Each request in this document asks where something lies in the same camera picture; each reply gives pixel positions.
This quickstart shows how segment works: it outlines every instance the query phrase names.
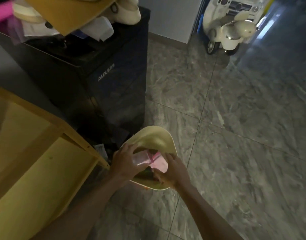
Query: gray tile floor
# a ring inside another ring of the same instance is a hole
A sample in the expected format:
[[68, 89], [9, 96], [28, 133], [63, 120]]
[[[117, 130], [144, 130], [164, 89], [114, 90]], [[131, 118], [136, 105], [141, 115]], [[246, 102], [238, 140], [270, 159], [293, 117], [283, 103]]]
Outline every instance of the gray tile floor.
[[[235, 56], [149, 41], [146, 125], [166, 128], [192, 183], [244, 239], [306, 239], [306, 13], [275, 2]], [[201, 239], [173, 190], [129, 183], [97, 239]]]

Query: toy scooter wheel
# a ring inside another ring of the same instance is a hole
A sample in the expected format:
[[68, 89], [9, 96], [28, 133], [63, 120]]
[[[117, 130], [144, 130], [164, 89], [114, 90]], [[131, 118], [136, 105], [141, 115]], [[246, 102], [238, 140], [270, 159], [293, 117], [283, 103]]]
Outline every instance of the toy scooter wheel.
[[213, 55], [215, 54], [215, 52], [219, 49], [219, 45], [221, 44], [221, 42], [215, 42], [215, 41], [211, 41], [209, 40], [207, 42], [207, 48], [206, 48], [206, 52], [209, 55]]
[[226, 53], [228, 56], [235, 55], [236, 52], [238, 51], [238, 48], [239, 48], [239, 47], [240, 47], [240, 44], [237, 44], [237, 46], [235, 47], [235, 49], [226, 50], [225, 53]]

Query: stacked items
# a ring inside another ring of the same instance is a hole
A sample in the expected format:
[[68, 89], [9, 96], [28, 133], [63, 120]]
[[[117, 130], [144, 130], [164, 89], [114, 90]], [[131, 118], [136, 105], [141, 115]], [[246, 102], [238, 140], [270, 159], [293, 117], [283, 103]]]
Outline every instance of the stacked items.
[[0, 3], [0, 22], [16, 17], [25, 37], [70, 33], [105, 41], [111, 23], [134, 25], [141, 20], [138, 0], [9, 0]]

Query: white toy scooter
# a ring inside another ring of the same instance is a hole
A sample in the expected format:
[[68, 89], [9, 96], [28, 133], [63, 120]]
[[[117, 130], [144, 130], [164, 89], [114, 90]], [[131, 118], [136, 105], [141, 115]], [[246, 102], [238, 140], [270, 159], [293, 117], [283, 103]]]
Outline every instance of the white toy scooter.
[[251, 37], [257, 30], [256, 24], [247, 20], [248, 17], [248, 11], [240, 11], [234, 17], [224, 16], [215, 20], [206, 34], [209, 38], [206, 52], [212, 55], [222, 45], [227, 55], [234, 55], [240, 43]]

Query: hand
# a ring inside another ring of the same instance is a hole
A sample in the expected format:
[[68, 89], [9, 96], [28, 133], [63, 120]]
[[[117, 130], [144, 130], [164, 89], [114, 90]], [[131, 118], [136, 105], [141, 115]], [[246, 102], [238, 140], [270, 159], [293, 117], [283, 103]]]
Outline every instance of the hand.
[[113, 154], [112, 165], [109, 174], [113, 177], [120, 177], [123, 181], [128, 181], [134, 178], [136, 174], [146, 169], [149, 164], [141, 164], [136, 166], [133, 164], [133, 152], [137, 145], [124, 144], [118, 151]]
[[191, 180], [182, 160], [174, 154], [165, 153], [163, 156], [167, 161], [167, 172], [162, 173], [156, 168], [152, 170], [159, 181], [177, 191], [181, 187], [190, 186]]

